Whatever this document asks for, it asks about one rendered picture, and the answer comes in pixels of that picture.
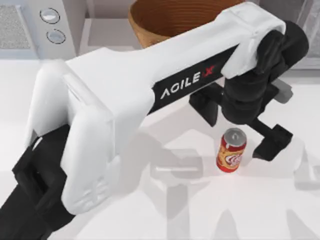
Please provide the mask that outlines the red and yellow can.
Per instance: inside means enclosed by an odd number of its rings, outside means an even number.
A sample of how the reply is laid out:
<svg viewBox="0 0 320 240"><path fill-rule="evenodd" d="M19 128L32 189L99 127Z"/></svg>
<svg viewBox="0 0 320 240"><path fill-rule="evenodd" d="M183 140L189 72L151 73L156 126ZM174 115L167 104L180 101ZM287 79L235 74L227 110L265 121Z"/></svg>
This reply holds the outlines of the red and yellow can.
<svg viewBox="0 0 320 240"><path fill-rule="evenodd" d="M221 137L216 156L217 167L225 173L235 172L247 146L247 136L237 127L228 128Z"/></svg>

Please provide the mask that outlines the brown wooden basket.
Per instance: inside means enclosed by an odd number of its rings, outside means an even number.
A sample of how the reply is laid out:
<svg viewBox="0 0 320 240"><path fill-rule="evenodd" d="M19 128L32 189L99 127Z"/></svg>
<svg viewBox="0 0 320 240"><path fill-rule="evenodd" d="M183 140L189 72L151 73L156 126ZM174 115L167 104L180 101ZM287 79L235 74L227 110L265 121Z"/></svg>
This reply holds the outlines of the brown wooden basket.
<svg viewBox="0 0 320 240"><path fill-rule="evenodd" d="M129 23L143 48L213 21L245 0L135 0Z"/></svg>

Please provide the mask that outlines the pale microwave oven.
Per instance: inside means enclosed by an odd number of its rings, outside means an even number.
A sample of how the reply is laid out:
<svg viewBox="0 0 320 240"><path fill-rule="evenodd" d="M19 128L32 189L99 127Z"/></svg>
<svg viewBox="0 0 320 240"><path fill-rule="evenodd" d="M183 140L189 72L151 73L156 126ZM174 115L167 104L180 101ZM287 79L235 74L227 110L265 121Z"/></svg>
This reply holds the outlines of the pale microwave oven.
<svg viewBox="0 0 320 240"><path fill-rule="evenodd" d="M44 22L40 10L60 14L56 24ZM72 59L79 54L87 12L86 0L0 0L0 59ZM51 43L48 31L62 31L66 40Z"/></svg>

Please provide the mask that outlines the round grey microwave knob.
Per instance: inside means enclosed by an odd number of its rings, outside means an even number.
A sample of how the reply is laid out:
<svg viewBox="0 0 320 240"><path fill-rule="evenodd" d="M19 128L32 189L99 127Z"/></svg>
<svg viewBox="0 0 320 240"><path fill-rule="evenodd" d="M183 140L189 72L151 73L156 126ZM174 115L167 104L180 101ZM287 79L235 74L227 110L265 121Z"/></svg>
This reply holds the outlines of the round grey microwave knob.
<svg viewBox="0 0 320 240"><path fill-rule="evenodd" d="M53 8L42 9L39 12L40 18L48 24L56 24L60 20L60 14Z"/></svg>
<svg viewBox="0 0 320 240"><path fill-rule="evenodd" d="M66 35L58 29L47 31L46 37L51 43L56 45L63 44L66 41Z"/></svg>

